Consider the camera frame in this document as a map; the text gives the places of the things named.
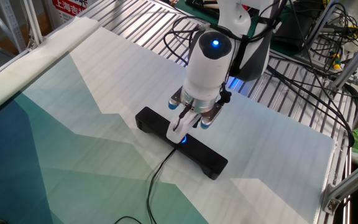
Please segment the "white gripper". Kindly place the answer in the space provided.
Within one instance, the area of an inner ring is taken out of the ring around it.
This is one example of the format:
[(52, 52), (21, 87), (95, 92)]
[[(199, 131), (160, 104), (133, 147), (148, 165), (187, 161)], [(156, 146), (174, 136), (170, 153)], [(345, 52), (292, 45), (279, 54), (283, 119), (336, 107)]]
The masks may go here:
[(179, 113), (175, 113), (175, 116), (170, 120), (166, 137), (175, 144), (181, 143), (189, 129), (192, 128), (200, 118), (201, 114), (193, 111), (187, 112), (182, 118), (180, 118)]

